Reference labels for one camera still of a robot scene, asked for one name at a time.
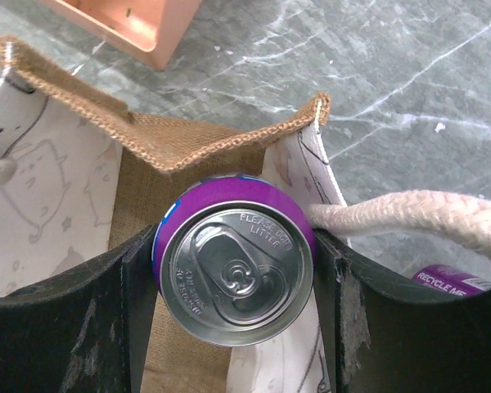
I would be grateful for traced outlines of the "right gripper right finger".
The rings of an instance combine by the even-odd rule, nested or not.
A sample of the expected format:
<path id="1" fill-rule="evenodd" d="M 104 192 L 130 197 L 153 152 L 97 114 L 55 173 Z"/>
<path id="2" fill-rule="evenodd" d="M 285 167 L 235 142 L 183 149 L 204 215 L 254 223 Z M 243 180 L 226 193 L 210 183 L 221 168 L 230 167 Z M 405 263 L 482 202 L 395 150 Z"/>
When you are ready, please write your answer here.
<path id="1" fill-rule="evenodd" d="M 317 230 L 314 293 L 334 392 L 491 392 L 491 290 L 422 286 Z"/>

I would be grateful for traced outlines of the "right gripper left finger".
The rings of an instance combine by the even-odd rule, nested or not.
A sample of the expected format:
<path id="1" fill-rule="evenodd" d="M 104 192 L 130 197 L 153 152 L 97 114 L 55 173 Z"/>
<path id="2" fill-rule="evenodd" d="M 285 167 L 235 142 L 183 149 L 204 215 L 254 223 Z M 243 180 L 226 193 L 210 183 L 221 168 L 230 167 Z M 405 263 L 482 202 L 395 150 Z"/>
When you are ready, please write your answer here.
<path id="1" fill-rule="evenodd" d="M 0 392 L 140 391 L 155 232 L 0 297 Z"/>

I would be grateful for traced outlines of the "purple fanta can back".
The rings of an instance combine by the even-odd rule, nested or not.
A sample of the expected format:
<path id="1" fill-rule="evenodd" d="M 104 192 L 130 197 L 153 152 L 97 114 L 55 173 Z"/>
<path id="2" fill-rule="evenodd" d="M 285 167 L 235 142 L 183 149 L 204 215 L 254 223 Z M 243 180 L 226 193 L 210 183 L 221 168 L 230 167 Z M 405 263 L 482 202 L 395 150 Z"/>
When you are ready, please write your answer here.
<path id="1" fill-rule="evenodd" d="M 474 296 L 491 289 L 491 282 L 443 264 L 418 270 L 412 280 L 455 296 Z"/>

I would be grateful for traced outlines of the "purple fanta can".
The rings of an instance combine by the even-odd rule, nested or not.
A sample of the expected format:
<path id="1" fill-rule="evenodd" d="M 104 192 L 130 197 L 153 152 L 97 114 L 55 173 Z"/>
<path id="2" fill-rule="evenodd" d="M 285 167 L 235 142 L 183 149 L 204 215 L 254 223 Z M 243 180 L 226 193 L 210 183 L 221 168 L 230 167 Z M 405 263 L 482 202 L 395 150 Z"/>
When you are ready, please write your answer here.
<path id="1" fill-rule="evenodd" d="M 491 282 L 443 264 L 418 270 L 412 280 L 455 296 L 474 296 L 491 289 Z"/>
<path id="2" fill-rule="evenodd" d="M 159 292 L 194 337 L 250 346 L 288 328 L 306 306 L 316 254 L 300 206 L 271 183 L 221 174 L 166 212 L 151 254 Z"/>

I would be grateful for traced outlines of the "burlap canvas tote bag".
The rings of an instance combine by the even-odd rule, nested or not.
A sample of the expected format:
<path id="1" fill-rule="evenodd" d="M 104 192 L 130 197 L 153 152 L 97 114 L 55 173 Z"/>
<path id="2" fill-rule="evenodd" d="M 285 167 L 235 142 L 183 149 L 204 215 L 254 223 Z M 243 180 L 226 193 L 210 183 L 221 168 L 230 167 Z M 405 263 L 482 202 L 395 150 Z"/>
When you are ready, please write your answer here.
<path id="1" fill-rule="evenodd" d="M 12 36 L 0 39 L 0 54 L 0 297 L 149 226 L 157 230 L 189 187 L 221 174 L 278 187 L 300 206 L 313 235 L 326 231 L 351 249 L 353 237 L 419 232 L 491 260 L 490 200 L 411 190 L 345 203 L 322 145 L 331 105 L 325 93 L 284 122 L 242 132 L 132 112 Z M 138 392 L 334 392 L 323 366 L 315 260 L 298 318 L 250 346 L 194 337 L 169 312 L 155 280 Z"/>

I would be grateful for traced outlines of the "purple fanta can front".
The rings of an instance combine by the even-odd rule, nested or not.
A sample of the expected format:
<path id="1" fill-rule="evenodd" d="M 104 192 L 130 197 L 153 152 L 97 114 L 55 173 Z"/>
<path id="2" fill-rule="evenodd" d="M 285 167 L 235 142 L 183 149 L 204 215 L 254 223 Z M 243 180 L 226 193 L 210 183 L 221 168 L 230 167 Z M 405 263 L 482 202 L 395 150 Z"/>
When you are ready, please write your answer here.
<path id="1" fill-rule="evenodd" d="M 288 328 L 306 306 L 316 254 L 300 206 L 271 183 L 221 174 L 166 212 L 151 254 L 159 292 L 194 337 L 250 346 Z"/>

